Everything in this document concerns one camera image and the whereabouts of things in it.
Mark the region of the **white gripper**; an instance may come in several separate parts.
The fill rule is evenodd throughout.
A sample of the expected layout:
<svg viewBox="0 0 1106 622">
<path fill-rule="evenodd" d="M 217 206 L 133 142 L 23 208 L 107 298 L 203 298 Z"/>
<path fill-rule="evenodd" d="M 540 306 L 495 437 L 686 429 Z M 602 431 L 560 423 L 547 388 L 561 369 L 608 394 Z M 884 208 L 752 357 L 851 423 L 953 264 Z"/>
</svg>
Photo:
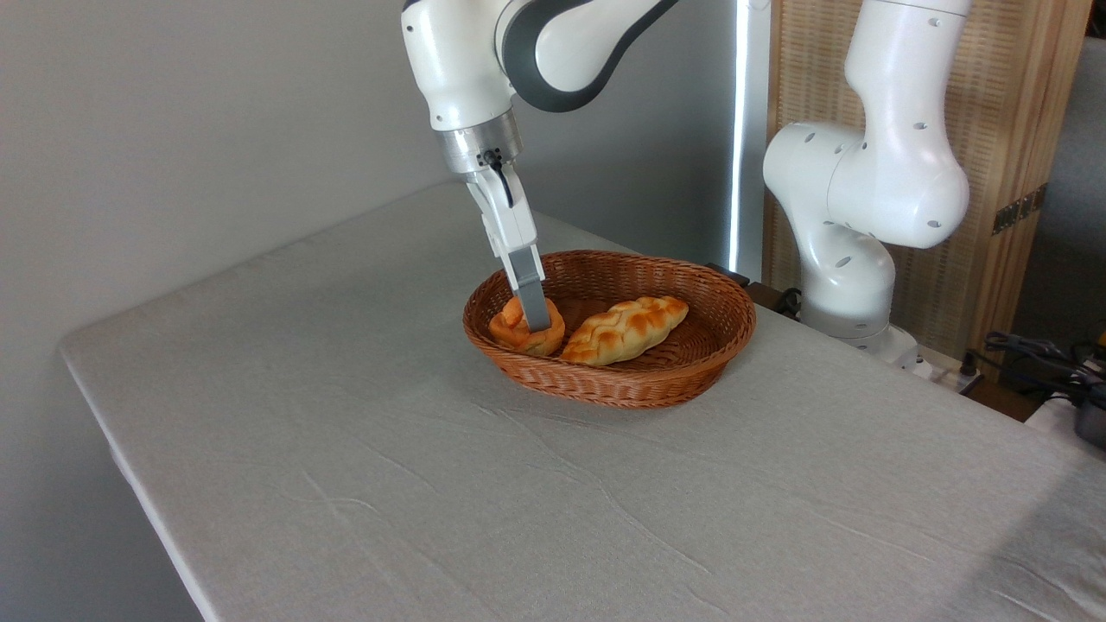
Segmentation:
<svg viewBox="0 0 1106 622">
<path fill-rule="evenodd" d="M 545 274 L 538 247 L 531 245 L 538 240 L 536 224 L 512 162 L 502 164 L 498 170 L 489 167 L 467 173 L 467 189 L 480 208 L 493 255 L 509 260 L 508 279 L 529 330 L 538 333 L 550 329 L 542 287 Z"/>
</svg>

